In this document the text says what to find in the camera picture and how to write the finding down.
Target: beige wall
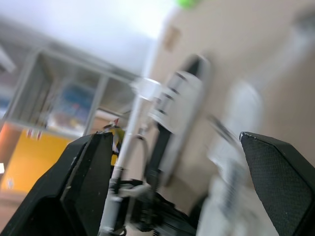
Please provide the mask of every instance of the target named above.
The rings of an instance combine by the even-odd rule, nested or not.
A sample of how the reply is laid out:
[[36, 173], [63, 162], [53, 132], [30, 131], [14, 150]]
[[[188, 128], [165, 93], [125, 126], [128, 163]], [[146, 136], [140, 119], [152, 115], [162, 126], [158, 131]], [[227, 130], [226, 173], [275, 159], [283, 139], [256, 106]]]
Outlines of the beige wall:
[[[207, 146], [215, 135], [205, 117], [222, 116], [230, 86], [272, 55], [288, 36], [296, 14], [310, 3], [315, 1], [203, 0], [195, 9], [182, 10], [170, 21], [167, 29], [177, 28], [181, 37], [171, 52], [160, 46], [150, 77], [164, 82], [186, 57], [200, 52], [211, 56], [215, 70], [207, 104], [193, 124], [175, 177], [164, 193], [183, 210], [188, 211], [193, 204], [189, 199], [207, 191], [210, 177], [217, 171], [206, 157]], [[261, 130], [262, 134], [292, 143], [313, 165], [314, 62], [310, 60], [264, 92], [266, 111]]]

